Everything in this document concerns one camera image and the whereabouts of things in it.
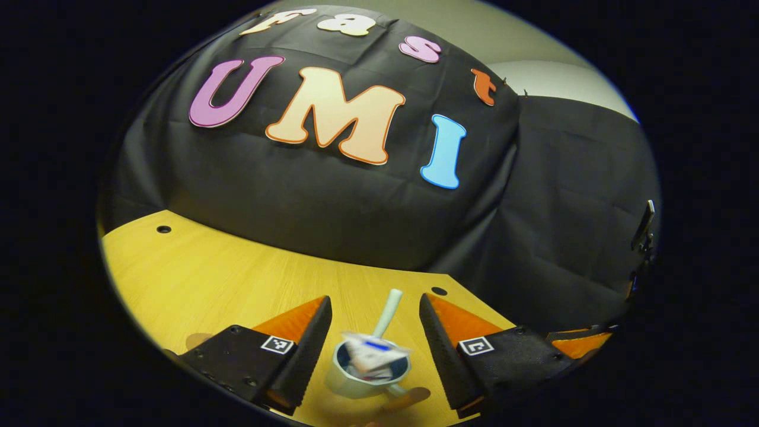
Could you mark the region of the wooden desktop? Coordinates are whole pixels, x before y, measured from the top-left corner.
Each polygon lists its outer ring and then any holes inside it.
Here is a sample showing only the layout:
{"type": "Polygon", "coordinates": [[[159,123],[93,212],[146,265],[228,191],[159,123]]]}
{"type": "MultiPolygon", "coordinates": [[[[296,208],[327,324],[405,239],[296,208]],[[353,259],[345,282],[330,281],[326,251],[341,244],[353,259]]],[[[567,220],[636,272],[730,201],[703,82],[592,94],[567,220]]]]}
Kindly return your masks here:
{"type": "Polygon", "coordinates": [[[188,337],[232,324],[254,327],[314,298],[331,299],[331,325],[301,406],[292,420],[315,427],[448,427],[460,422],[445,397],[425,330],[420,298],[433,288],[451,303],[501,329],[514,324],[447,274],[420,273],[318,259],[224,233],[170,211],[117,227],[102,238],[111,278],[125,306],[160,347],[187,349],[188,337]],[[343,332],[371,333],[391,289],[402,298],[385,337],[410,348],[412,369],[400,382],[425,387],[428,399],[386,413],[387,396],[347,399],[325,385],[343,332]]]}

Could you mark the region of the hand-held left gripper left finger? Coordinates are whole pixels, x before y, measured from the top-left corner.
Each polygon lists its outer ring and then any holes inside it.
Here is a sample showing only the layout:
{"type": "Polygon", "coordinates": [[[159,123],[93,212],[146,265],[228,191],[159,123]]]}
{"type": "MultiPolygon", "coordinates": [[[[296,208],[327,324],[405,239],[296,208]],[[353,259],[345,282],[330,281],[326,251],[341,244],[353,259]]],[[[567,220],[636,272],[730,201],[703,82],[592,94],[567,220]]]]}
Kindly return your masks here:
{"type": "Polygon", "coordinates": [[[178,366],[247,403],[293,415],[333,319],[328,295],[253,328],[232,324],[178,356],[178,366]]]}

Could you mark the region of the black backdrop cloth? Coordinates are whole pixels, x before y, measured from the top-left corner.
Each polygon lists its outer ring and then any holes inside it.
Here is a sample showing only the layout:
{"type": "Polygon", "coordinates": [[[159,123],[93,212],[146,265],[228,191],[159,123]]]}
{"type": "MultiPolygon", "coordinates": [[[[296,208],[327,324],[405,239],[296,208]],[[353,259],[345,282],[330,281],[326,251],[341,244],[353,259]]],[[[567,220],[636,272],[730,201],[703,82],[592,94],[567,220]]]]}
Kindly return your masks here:
{"type": "Polygon", "coordinates": [[[661,230],[642,125],[574,68],[490,66],[341,5],[249,14],[157,78],[119,135],[104,232],[170,211],[321,259],[448,274],[537,332],[611,324],[661,230]]]}

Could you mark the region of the pale blue cup wooden handle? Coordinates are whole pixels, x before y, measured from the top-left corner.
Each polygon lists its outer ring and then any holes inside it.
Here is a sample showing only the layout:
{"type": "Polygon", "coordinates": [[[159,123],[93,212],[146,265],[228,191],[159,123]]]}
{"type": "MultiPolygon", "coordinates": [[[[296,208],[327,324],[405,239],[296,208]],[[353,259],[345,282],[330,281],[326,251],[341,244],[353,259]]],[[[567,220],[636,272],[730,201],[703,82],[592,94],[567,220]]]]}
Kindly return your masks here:
{"type": "Polygon", "coordinates": [[[380,406],[380,410],[382,412],[396,412],[428,400],[432,395],[431,390],[427,387],[401,386],[400,383],[407,377],[412,367],[410,356],[404,361],[393,363],[391,370],[396,377],[382,382],[364,381],[349,375],[345,370],[347,362],[349,362],[349,354],[345,349],[345,340],[342,340],[334,349],[331,367],[326,375],[328,389],[341,397],[360,400],[385,396],[387,402],[380,406]]]}

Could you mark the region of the pale green toothbrush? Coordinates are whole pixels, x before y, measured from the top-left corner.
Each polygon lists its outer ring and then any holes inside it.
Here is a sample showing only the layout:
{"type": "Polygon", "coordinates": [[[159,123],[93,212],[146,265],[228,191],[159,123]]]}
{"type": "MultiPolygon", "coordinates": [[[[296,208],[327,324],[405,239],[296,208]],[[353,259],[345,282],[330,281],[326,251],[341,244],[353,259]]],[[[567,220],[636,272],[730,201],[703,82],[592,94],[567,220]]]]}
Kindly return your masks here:
{"type": "Polygon", "coordinates": [[[387,328],[390,326],[391,320],[395,316],[397,308],[400,304],[400,300],[403,297],[403,292],[400,289],[391,289],[388,293],[387,300],[383,306],[381,316],[372,331],[372,337],[381,339],[387,328]]]}

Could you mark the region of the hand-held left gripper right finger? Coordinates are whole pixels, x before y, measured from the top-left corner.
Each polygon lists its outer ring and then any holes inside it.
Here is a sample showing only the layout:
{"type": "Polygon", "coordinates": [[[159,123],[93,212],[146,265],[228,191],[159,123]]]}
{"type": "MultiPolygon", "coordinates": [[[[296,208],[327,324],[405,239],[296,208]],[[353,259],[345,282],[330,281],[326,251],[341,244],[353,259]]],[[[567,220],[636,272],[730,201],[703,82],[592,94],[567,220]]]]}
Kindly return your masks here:
{"type": "Polygon", "coordinates": [[[575,368],[572,357],[529,328],[496,326],[434,294],[420,298],[419,316],[460,418],[523,400],[575,368]]]}

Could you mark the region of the white toothpaste tube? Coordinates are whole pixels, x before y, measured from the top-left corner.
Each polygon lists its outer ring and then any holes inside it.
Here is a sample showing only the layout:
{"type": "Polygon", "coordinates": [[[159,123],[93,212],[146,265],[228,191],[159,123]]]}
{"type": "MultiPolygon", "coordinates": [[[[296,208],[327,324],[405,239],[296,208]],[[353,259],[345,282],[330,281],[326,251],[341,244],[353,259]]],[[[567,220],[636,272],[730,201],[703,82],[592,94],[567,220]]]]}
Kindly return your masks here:
{"type": "Polygon", "coordinates": [[[391,365],[406,360],[410,355],[410,349],[371,335],[344,333],[343,337],[349,354],[345,370],[364,381],[382,382],[395,378],[391,365]]]}

